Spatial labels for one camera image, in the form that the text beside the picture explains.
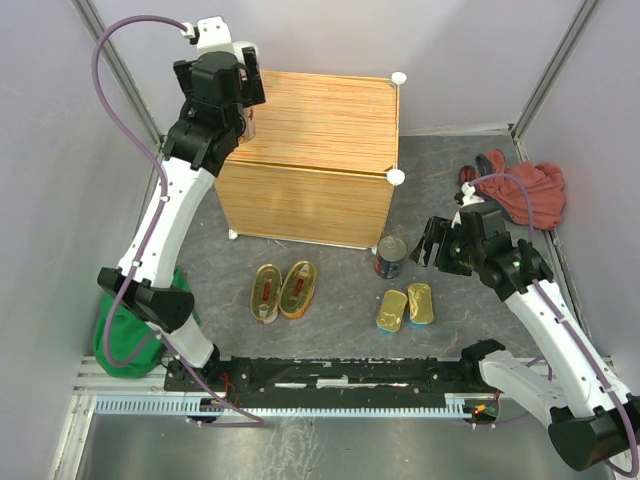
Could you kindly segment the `dark blue round can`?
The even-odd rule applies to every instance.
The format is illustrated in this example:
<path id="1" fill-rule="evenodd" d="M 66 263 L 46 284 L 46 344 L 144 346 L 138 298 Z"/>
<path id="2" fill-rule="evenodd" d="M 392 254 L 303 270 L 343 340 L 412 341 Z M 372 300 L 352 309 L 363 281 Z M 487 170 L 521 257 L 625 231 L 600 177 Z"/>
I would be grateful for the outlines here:
<path id="1" fill-rule="evenodd" d="M 393 279 L 399 276 L 402 265 L 407 256 L 406 242 L 397 235 L 382 237 L 376 249 L 374 270 L 383 279 Z"/>

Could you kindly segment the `tall white-lid can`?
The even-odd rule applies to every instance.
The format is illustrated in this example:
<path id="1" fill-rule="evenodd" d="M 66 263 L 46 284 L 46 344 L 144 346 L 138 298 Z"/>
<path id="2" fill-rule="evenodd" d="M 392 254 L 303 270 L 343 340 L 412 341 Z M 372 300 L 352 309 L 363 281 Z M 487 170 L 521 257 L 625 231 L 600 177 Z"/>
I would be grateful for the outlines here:
<path id="1" fill-rule="evenodd" d="M 240 52 L 242 54 L 242 64 L 245 67 L 247 78 L 252 83 L 259 82 L 261 77 L 257 46 L 251 42 L 244 42 L 240 46 Z"/>
<path id="2" fill-rule="evenodd" d="M 242 112 L 242 120 L 244 125 L 244 130 L 239 137 L 239 143 L 249 143 L 255 138 L 256 135 L 256 123 L 255 123 L 255 115 L 254 108 L 247 107 L 243 109 Z"/>

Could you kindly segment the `wooden cube cabinet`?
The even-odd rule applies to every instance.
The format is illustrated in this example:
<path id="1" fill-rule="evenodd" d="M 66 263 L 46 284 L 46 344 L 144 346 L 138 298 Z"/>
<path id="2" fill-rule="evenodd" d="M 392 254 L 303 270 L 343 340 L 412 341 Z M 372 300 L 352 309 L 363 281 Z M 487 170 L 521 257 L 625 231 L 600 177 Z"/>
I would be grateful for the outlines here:
<path id="1" fill-rule="evenodd" d="M 374 249 L 398 165 L 400 72 L 389 78 L 266 71 L 257 130 L 215 182 L 228 235 Z"/>

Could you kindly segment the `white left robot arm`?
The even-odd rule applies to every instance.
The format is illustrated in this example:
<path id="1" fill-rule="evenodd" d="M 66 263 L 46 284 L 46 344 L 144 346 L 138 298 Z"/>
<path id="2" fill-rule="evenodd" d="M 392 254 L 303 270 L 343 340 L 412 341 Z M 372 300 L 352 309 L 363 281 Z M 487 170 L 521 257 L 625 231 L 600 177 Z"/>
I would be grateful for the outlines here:
<path id="1" fill-rule="evenodd" d="M 227 157 L 251 138 L 253 107 L 265 102 L 258 50 L 249 42 L 218 47 L 173 65 L 185 96 L 163 146 L 158 185 L 141 226 L 117 267 L 99 285 L 165 339 L 188 364 L 187 379 L 209 390 L 221 378 L 217 347 L 197 324 L 192 293 L 173 286 L 187 230 Z"/>

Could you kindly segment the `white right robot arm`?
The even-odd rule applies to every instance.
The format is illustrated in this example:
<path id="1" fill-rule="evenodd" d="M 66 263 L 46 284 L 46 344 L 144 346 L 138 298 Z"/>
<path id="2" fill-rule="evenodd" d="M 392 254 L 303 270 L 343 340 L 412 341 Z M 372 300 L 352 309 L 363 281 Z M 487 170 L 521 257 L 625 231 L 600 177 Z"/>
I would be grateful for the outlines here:
<path id="1" fill-rule="evenodd" d="M 410 255 L 453 275 L 477 275 L 520 320 L 554 375 L 524 366 L 499 342 L 468 347 L 458 368 L 467 389 L 490 386 L 515 400 L 547 430 L 572 469 L 629 452 L 639 472 L 639 398 L 611 371 L 580 328 L 553 273 L 525 239 L 513 240 L 497 208 L 461 207 L 454 219 L 431 217 Z"/>

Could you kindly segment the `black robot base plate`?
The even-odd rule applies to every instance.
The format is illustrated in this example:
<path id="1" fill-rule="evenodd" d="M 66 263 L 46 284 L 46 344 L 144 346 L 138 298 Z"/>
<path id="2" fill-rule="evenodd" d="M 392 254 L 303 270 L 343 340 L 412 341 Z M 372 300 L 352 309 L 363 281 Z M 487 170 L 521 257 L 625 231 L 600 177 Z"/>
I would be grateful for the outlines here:
<path id="1" fill-rule="evenodd" d="M 201 377 L 241 408 L 443 407 L 447 395 L 488 398 L 495 389 L 459 359 L 320 359 L 233 357 Z"/>

